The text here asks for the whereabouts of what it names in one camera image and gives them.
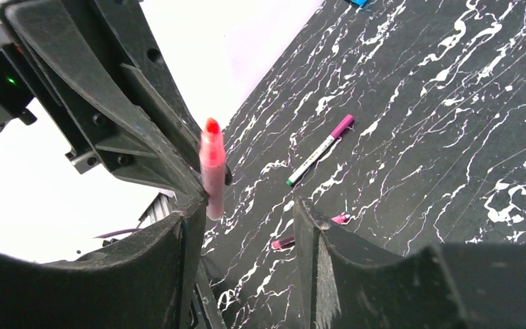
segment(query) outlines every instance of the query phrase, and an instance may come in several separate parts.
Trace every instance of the table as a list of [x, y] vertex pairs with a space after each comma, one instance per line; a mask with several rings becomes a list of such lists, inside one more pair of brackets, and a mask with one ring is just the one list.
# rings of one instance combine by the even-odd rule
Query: table
[[295, 197], [403, 256], [526, 243], [526, 1], [326, 0], [225, 133], [235, 182], [203, 255], [229, 328], [301, 327], [295, 252], [270, 247]]

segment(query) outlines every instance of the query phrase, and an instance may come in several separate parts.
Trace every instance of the red marker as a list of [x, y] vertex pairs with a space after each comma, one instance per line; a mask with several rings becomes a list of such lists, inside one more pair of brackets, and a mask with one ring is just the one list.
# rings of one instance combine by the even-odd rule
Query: red marker
[[207, 119], [201, 135], [201, 178], [208, 194], [207, 216], [218, 221], [225, 212], [225, 161], [227, 154], [223, 145], [221, 127], [213, 119]]

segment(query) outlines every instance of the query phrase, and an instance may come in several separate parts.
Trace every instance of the marble surface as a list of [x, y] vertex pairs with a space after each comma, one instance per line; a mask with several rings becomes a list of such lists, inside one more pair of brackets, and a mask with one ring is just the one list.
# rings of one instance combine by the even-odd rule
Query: marble surface
[[[294, 188], [346, 114], [357, 121]], [[296, 196], [407, 256], [526, 243], [526, 1], [326, 0], [226, 129], [226, 217], [203, 255], [229, 328], [301, 328]]]

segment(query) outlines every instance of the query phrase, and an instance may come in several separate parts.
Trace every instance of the marker cap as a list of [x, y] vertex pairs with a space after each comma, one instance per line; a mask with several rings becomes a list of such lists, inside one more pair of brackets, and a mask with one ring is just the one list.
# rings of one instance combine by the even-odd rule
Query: marker cap
[[338, 138], [340, 137], [340, 135], [342, 134], [342, 132], [344, 132], [344, 130], [346, 130], [346, 128], [348, 128], [354, 121], [354, 117], [352, 114], [348, 114], [343, 120], [342, 122], [340, 122], [340, 124], [338, 125], [338, 127], [336, 127], [336, 129], [333, 130], [333, 132], [331, 132], [331, 137], [334, 137], [334, 138]]

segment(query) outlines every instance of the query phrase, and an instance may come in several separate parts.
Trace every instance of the white backdrop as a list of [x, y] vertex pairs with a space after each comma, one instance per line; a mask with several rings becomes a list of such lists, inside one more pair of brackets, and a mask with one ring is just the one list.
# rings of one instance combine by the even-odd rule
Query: white backdrop
[[[145, 0], [141, 6], [190, 112], [222, 126], [265, 76], [321, 0]], [[100, 247], [91, 237], [130, 228], [156, 194], [101, 166], [77, 175], [38, 102], [38, 122], [0, 134], [0, 252], [39, 262]]]

